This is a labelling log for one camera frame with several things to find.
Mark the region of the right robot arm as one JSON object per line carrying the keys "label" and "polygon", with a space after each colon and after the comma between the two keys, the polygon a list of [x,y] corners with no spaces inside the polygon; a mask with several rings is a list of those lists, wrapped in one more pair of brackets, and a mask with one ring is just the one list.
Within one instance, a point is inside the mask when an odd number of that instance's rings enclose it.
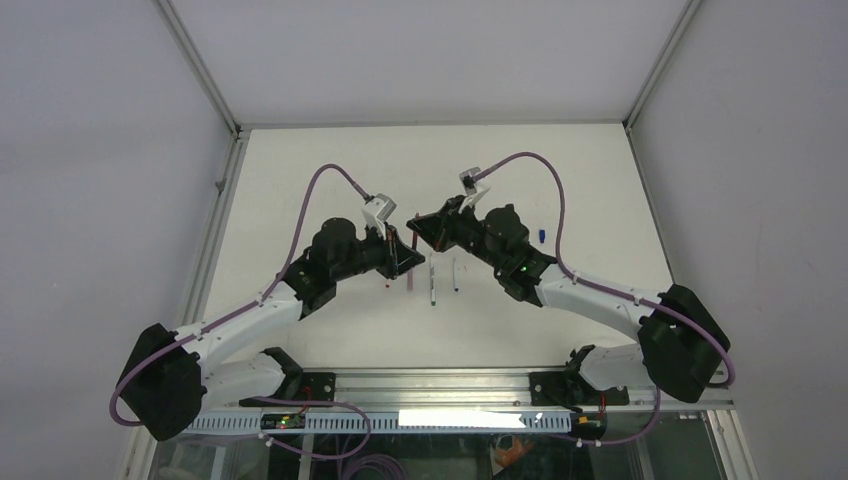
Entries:
{"label": "right robot arm", "polygon": [[529,229],[513,205],[482,219],[462,196],[407,226],[437,252],[459,247],[493,269],[505,293],[519,302],[575,313],[628,338],[616,347],[587,345],[566,364],[564,390],[575,404],[588,405],[616,387],[654,386],[685,403],[696,403],[720,367],[728,381],[730,342],[698,296],[671,285],[664,292],[612,284],[576,272],[529,240]]}

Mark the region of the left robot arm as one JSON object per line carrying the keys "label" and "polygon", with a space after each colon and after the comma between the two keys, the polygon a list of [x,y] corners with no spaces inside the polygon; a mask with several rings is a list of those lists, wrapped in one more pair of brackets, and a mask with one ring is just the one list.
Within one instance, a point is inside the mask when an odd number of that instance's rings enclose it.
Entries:
{"label": "left robot arm", "polygon": [[110,400],[119,424],[119,401],[133,412],[133,425],[157,440],[175,437],[211,408],[253,397],[277,406],[294,403],[301,392],[301,367],[281,348],[253,358],[233,355],[261,337],[295,324],[329,303],[339,282],[371,271],[394,280],[424,263],[425,257],[399,238],[391,225],[368,227],[358,238],[354,224],[331,218],[312,243],[268,292],[218,320],[177,330],[157,323],[139,336]]}

